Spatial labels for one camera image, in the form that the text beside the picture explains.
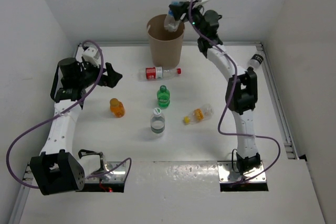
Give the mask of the clear bottle yellow cap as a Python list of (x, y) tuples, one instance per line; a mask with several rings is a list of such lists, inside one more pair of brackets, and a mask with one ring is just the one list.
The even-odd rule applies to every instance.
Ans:
[(208, 120), (213, 115), (213, 108), (210, 104), (205, 104), (200, 108), (193, 110), (187, 116), (183, 117), (184, 125), (195, 124)]

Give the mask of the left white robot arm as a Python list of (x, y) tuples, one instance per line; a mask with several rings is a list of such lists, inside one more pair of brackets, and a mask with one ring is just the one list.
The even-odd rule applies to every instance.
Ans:
[(75, 158), (72, 144), (86, 88), (94, 83), (114, 88), (121, 78), (122, 74), (109, 62), (104, 67), (85, 59), (65, 58), (58, 62), (50, 93), (55, 102), (55, 119), (40, 154), (29, 163), (43, 195), (81, 191), (86, 179), (103, 178), (108, 173), (102, 152), (80, 150)]

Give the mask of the red label clear bottle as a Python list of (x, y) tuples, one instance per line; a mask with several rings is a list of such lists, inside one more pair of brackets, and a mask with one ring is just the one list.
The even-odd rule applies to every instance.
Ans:
[(140, 81), (163, 80), (174, 78), (181, 73), (181, 68), (163, 69), (162, 67), (149, 67), (139, 70), (138, 79)]

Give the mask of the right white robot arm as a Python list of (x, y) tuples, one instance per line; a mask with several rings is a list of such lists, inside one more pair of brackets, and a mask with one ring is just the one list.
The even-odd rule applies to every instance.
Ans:
[(214, 10), (201, 13), (196, 2), (169, 5), (175, 20), (189, 21), (199, 34), (199, 51), (210, 60), (227, 80), (226, 109), (232, 112), (237, 136), (236, 167), (243, 174), (261, 163), (255, 143), (253, 112), (258, 100), (257, 75), (253, 68), (244, 69), (227, 53), (217, 30), (221, 15)]

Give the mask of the orange juice bottle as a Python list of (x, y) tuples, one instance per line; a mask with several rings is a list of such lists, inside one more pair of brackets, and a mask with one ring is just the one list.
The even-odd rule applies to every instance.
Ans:
[(121, 101), (116, 98), (110, 100), (110, 111), (115, 117), (121, 118), (125, 115), (125, 109)]

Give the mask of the black label clear bottle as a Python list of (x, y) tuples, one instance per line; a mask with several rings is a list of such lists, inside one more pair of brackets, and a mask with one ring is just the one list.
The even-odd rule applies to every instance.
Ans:
[(248, 62), (248, 67), (253, 69), (260, 68), (262, 62), (264, 61), (265, 54), (262, 51), (256, 51)]

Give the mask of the clear bottle green cap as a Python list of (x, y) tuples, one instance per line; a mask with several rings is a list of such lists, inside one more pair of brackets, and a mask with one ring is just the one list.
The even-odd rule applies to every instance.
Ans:
[(165, 116), (160, 108), (153, 110), (150, 118), (150, 129), (156, 136), (161, 136), (165, 130)]

